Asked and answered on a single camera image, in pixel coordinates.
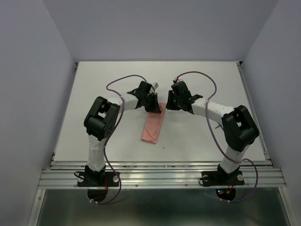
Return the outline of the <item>pink satin napkin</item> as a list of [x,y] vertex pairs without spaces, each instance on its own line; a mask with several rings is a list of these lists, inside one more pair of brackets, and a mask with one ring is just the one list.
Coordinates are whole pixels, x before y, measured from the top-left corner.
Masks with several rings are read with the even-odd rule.
[[141,140],[156,144],[166,111],[166,104],[159,103],[161,113],[148,113],[144,124]]

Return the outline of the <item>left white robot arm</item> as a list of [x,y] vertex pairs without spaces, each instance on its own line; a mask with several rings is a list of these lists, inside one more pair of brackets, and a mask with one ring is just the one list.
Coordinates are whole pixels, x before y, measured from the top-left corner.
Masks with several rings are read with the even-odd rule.
[[124,111],[143,107],[146,112],[155,116],[162,114],[158,103],[157,83],[141,81],[139,86],[126,94],[118,94],[116,98],[97,97],[84,119],[84,127],[88,134],[89,152],[84,173],[78,178],[88,186],[103,186],[105,183],[106,142],[118,125],[118,116]]

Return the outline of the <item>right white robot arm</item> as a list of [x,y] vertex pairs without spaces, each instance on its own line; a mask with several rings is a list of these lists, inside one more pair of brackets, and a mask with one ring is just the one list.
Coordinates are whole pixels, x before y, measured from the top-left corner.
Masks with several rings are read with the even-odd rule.
[[203,171],[202,186],[225,186],[237,180],[239,167],[248,147],[259,136],[259,130],[248,109],[240,105],[229,107],[211,102],[201,95],[192,95],[185,82],[174,82],[168,92],[166,108],[183,110],[193,115],[204,116],[222,126],[227,143],[222,151],[223,159],[215,171]]

